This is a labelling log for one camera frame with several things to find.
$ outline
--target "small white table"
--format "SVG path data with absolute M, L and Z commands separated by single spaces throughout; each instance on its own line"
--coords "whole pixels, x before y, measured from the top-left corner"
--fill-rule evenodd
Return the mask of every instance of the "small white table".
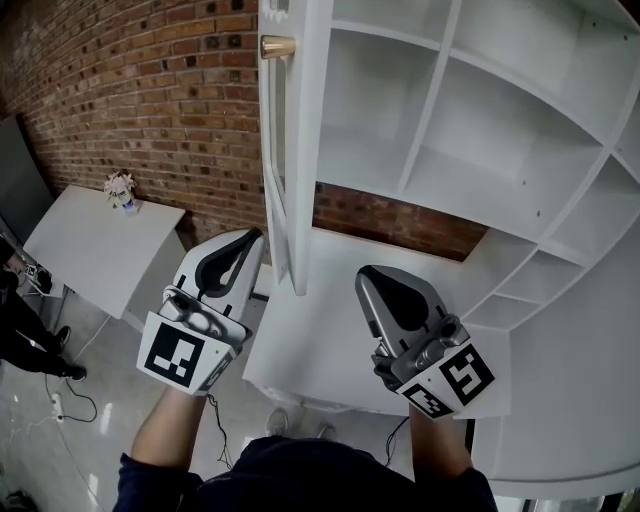
M 185 250 L 175 232 L 184 210 L 139 203 L 137 215 L 127 217 L 104 193 L 69 186 L 24 250 L 83 298 L 142 331 Z

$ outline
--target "door handle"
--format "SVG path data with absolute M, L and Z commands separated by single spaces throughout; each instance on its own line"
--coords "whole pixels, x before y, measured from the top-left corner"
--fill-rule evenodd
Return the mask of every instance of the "door handle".
M 296 53 L 296 40 L 293 37 L 262 36 L 260 38 L 260 57 L 274 59 Z

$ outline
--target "white tabletop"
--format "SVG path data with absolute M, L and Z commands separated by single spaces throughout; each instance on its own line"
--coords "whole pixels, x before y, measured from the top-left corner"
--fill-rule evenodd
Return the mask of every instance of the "white tabletop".
M 140 279 L 184 210 L 139 201 L 137 215 L 113 209 L 103 192 L 69 186 L 24 250 L 73 291 L 121 318 Z
M 244 378 L 260 387 L 324 403 L 406 415 L 407 401 L 373 373 L 377 346 L 355 292 L 363 265 L 389 265 L 430 281 L 445 304 L 459 264 L 398 247 L 313 230 L 307 294 L 297 297 L 285 276 L 274 285 L 256 333 Z M 509 414 L 509 336 L 465 324 L 487 349 L 496 381 L 459 418 Z

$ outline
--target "shelf compartment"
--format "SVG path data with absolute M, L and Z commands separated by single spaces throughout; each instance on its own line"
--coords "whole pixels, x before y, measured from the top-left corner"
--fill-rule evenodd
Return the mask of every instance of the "shelf compartment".
M 493 329 L 511 329 L 539 308 L 537 304 L 492 295 L 469 315 L 463 323 Z
M 453 285 L 452 311 L 467 315 L 536 251 L 536 244 L 501 231 L 489 230 L 462 264 Z
M 539 251 L 500 286 L 496 294 L 544 304 L 562 291 L 583 270 L 579 265 Z
M 530 82 L 604 141 L 632 85 L 640 36 L 620 24 L 621 12 L 589 4 L 590 10 L 567 0 L 463 2 L 453 48 Z
M 640 181 L 640 98 L 631 111 L 631 116 L 616 144 L 616 158 Z
M 450 60 L 404 199 L 537 240 L 601 151 L 538 98 Z
M 318 180 L 393 195 L 437 54 L 370 34 L 332 31 Z
M 363 32 L 439 50 L 449 0 L 339 0 L 332 27 Z
M 640 184 L 610 157 L 584 196 L 543 245 L 589 264 L 605 254 L 640 213 Z

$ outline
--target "person's leg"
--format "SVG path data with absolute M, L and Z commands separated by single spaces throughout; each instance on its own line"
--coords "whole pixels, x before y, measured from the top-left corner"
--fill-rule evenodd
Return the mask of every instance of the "person's leg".
M 7 308 L 7 314 L 5 316 L 10 318 L 10 322 L 15 330 L 35 341 L 47 352 L 53 354 L 60 353 L 61 340 L 45 329 L 40 317 L 29 307 L 22 297 L 15 292 L 10 293 L 4 307 Z
M 28 372 L 42 372 L 57 377 L 67 377 L 74 367 L 54 354 L 50 354 L 31 344 L 17 332 L 3 334 L 2 359 Z

